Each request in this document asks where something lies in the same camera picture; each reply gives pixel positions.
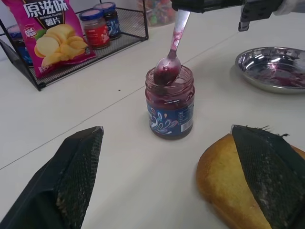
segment white table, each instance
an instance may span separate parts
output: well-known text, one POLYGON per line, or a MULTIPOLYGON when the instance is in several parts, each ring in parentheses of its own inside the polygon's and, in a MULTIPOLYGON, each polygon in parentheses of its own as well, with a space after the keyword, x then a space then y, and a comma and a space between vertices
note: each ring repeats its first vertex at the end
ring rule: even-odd
POLYGON ((305 49, 305 15, 272 17, 237 33, 239 10, 191 15, 178 55, 195 77, 194 128, 179 141, 151 133, 144 98, 145 73, 166 55, 173 26, 153 29, 149 41, 40 93, 5 63, 0 167, 30 153, 0 170, 0 219, 66 137, 102 125, 99 169, 82 228, 227 228, 195 186, 197 162, 205 149, 227 134, 231 124, 270 125, 274 133, 289 133, 287 140, 305 149, 305 96, 260 91, 233 67, 236 56, 253 47, 305 49), (139 62, 133 64, 135 57, 139 62))

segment blue jar lid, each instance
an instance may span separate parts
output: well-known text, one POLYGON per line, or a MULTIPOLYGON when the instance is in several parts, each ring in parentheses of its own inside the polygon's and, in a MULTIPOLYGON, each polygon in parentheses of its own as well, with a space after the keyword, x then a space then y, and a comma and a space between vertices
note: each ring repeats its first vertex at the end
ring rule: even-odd
POLYGON ((95 5, 93 8, 103 10, 104 13, 109 13, 109 12, 115 11, 116 5, 114 2, 103 2, 103 3, 95 5))
POLYGON ((102 18, 104 16, 103 11, 100 9, 89 9, 80 13, 79 17, 82 21, 91 21, 102 18))
POLYGON ((18 25, 12 25, 6 28, 12 39, 22 39, 22 35, 18 25))

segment stainless steel plate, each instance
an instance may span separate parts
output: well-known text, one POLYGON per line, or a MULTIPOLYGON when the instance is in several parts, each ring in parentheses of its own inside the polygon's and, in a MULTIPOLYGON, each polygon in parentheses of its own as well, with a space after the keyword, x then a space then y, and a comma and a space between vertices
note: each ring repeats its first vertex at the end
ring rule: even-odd
POLYGON ((251 49, 236 67, 252 85, 273 93, 305 93, 305 51, 281 47, 251 49))

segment glass jar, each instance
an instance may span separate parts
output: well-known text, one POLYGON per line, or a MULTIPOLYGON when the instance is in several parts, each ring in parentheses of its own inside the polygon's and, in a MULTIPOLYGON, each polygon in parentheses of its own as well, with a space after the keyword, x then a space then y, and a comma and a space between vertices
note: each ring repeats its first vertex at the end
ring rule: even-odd
POLYGON ((187 136, 193 127, 195 87, 192 71, 182 66, 177 79, 169 86, 156 85, 154 69, 146 75, 146 102, 150 128, 165 139, 187 136))
POLYGON ((80 14, 88 44, 93 49, 101 49, 110 45, 110 38, 104 14, 101 10, 90 9, 80 14))
POLYGON ((10 37, 12 38, 13 42, 15 43, 19 53, 21 54, 23 60, 28 66, 33 66, 33 61, 29 55, 27 48, 25 47, 24 40, 22 38, 22 34, 20 32, 18 25, 13 25, 7 28, 10 37))
MULTIPOLYGON (((137 0, 139 10, 143 10, 143 0, 137 0)), ((170 0, 145 0, 148 26, 162 26, 175 21, 175 11, 170 0)))
POLYGON ((106 19, 106 24, 108 27, 110 40, 119 38, 121 36, 121 30, 115 3, 104 2, 95 5, 93 8, 103 11, 104 18, 106 19))

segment potato chip bag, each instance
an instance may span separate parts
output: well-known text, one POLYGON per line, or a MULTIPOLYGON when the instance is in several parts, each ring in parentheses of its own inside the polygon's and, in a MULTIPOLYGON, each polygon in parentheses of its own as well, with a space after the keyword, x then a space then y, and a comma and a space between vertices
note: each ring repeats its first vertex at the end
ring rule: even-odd
POLYGON ((96 57, 69 0, 2 0, 13 13, 37 78, 96 57))

